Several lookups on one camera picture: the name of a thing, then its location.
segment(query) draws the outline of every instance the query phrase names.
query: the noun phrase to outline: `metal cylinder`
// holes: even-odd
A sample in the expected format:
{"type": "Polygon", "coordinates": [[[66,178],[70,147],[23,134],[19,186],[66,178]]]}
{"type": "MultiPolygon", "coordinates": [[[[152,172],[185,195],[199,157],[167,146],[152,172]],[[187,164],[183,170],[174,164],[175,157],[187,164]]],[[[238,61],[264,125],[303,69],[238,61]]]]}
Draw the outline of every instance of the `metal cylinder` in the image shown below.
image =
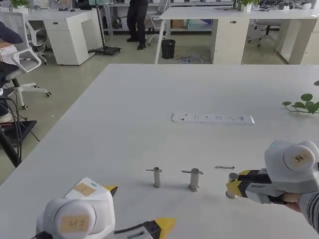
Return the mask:
{"type": "MultiPolygon", "coordinates": [[[[229,183],[235,181],[236,179],[238,179],[238,174],[237,174],[237,173],[230,173],[230,174],[228,175],[228,182],[229,182],[229,183]]],[[[228,190],[225,192],[225,195],[226,195],[226,197],[229,198],[229,199],[235,199],[235,198],[238,197],[237,195],[232,194],[232,193],[229,192],[228,190]]]]}
{"type": "Polygon", "coordinates": [[[199,169],[198,168],[193,168],[191,170],[191,175],[190,175],[190,184],[189,184],[189,189],[192,192],[197,192],[199,189],[198,186],[198,180],[199,180],[199,169]]]}
{"type": "Polygon", "coordinates": [[[154,187],[159,188],[160,187],[160,168],[155,167],[154,169],[154,187]]]}

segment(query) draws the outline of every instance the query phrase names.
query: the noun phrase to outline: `label sticker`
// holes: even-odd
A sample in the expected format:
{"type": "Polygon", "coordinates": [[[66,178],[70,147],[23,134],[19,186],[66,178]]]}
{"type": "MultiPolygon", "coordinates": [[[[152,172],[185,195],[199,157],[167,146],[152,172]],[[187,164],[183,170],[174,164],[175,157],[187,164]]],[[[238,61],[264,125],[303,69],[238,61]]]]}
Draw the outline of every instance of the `label sticker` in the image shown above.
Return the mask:
{"type": "Polygon", "coordinates": [[[80,183],[74,187],[74,190],[78,191],[79,193],[82,193],[84,196],[90,196],[92,193],[95,192],[94,188],[91,188],[90,186],[86,185],[85,183],[80,183]]]}
{"type": "Polygon", "coordinates": [[[89,229],[89,215],[64,216],[61,218],[60,231],[62,233],[87,232],[89,229]]]}
{"type": "Polygon", "coordinates": [[[295,166],[302,166],[306,163],[311,163],[312,157],[309,155],[307,151],[301,152],[294,156],[294,165],[295,166]]]}

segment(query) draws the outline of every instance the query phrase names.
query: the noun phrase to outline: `trash can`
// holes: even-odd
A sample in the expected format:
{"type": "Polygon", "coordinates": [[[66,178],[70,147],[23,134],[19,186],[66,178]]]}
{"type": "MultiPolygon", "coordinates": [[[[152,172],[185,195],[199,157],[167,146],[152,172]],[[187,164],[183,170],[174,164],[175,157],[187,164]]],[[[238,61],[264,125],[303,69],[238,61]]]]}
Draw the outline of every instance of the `trash can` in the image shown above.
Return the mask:
{"type": "Polygon", "coordinates": [[[161,41],[161,56],[164,59],[174,58],[175,53],[175,41],[171,39],[165,39],[161,41]]]}

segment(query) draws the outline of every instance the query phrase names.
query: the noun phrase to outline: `person's leg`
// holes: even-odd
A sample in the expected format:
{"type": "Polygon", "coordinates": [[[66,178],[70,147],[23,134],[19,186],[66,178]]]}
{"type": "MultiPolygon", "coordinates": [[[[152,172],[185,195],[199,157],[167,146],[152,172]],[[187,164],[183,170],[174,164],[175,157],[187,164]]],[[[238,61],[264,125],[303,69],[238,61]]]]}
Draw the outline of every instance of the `person's leg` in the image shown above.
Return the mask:
{"type": "Polygon", "coordinates": [[[136,20],[138,13],[138,3],[137,0],[131,0],[128,16],[127,16],[127,24],[130,31],[130,38],[127,39],[128,42],[138,41],[138,34],[136,32],[136,20]]]}
{"type": "Polygon", "coordinates": [[[137,24],[138,24],[138,36],[139,36],[139,46],[138,50],[143,50],[145,46],[145,17],[148,10],[149,1],[140,0],[139,9],[137,14],[137,24]]]}
{"type": "MultiPolygon", "coordinates": [[[[16,65],[0,62],[0,88],[4,86],[6,76],[17,69],[19,68],[16,65]]],[[[13,116],[9,113],[6,102],[0,100],[0,122],[3,123],[9,121],[13,121],[13,116]]]]}

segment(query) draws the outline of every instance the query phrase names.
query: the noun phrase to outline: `white desk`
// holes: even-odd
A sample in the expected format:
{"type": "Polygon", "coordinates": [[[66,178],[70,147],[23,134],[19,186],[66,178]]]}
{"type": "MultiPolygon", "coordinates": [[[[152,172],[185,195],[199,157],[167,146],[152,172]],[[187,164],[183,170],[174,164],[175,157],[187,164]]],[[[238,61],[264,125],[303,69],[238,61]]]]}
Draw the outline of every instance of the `white desk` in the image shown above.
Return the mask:
{"type": "Polygon", "coordinates": [[[41,10],[25,15],[29,21],[43,21],[56,63],[81,65],[94,53],[88,50],[100,48],[102,40],[96,10],[75,12],[41,10]]]}
{"type": "Polygon", "coordinates": [[[317,238],[284,206],[227,199],[229,171],[214,166],[260,169],[274,139],[319,145],[319,118],[281,105],[304,92],[318,101],[318,75],[312,66],[108,65],[1,185],[1,238],[31,238],[46,203],[85,176],[119,186],[117,230],[175,217],[167,239],[317,238]],[[252,115],[255,125],[173,123],[177,111],[252,115]],[[155,166],[159,189],[145,171],[155,166]],[[180,172],[192,167],[204,172],[196,193],[180,172]]]}
{"type": "Polygon", "coordinates": [[[237,10],[217,10],[209,6],[170,7],[160,16],[163,21],[160,28],[155,64],[158,63],[160,55],[164,20],[171,19],[214,19],[210,45],[212,64],[241,64],[250,19],[288,19],[284,24],[287,26],[283,27],[275,44],[276,48],[279,48],[279,53],[288,52],[288,58],[290,55],[296,55],[293,56],[296,59],[293,64],[319,64],[319,50],[317,48],[319,33],[316,33],[319,30],[318,17],[319,9],[241,12],[237,10]],[[290,19],[295,19],[295,21],[290,24],[290,19]],[[296,23],[299,20],[300,28],[297,27],[296,23]],[[292,43],[287,44],[286,40],[291,42],[290,36],[293,34],[295,38],[293,38],[292,43]],[[285,50],[283,46],[289,46],[290,51],[285,50]]]}

